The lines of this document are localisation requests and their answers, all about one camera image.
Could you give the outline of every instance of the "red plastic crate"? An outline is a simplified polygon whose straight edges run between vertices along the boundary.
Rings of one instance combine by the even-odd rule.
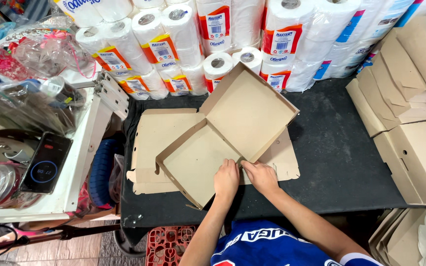
[[[178,266],[196,226],[157,227],[149,231],[146,266]]]

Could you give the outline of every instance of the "smartphone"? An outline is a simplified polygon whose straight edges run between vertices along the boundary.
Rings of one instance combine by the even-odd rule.
[[[19,189],[38,194],[52,194],[72,142],[71,139],[45,132]]]

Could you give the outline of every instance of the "black table surface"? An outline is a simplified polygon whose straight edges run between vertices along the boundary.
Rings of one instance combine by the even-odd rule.
[[[350,81],[351,78],[324,80],[304,93],[284,94],[300,110],[288,130],[301,175],[298,179],[280,181],[279,185],[319,214],[408,207],[346,91]],[[124,127],[133,139],[145,109],[198,108],[205,99],[206,96],[186,96],[132,101]],[[128,162],[132,148],[128,143]],[[190,202],[181,192],[135,195],[132,188],[133,183],[124,178],[121,201],[124,227],[199,224],[207,213],[187,207]],[[227,219],[281,215],[249,184],[240,185]]]

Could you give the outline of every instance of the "person's right hand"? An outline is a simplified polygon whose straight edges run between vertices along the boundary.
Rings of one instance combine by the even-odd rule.
[[[246,174],[251,180],[252,185],[265,197],[275,194],[281,188],[277,183],[277,175],[272,167],[259,161],[254,164],[248,161],[241,161]]]

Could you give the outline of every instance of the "person's left hand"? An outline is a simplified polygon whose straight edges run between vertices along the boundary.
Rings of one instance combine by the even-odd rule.
[[[240,184],[240,171],[233,159],[224,159],[222,166],[214,176],[215,199],[233,202]]]

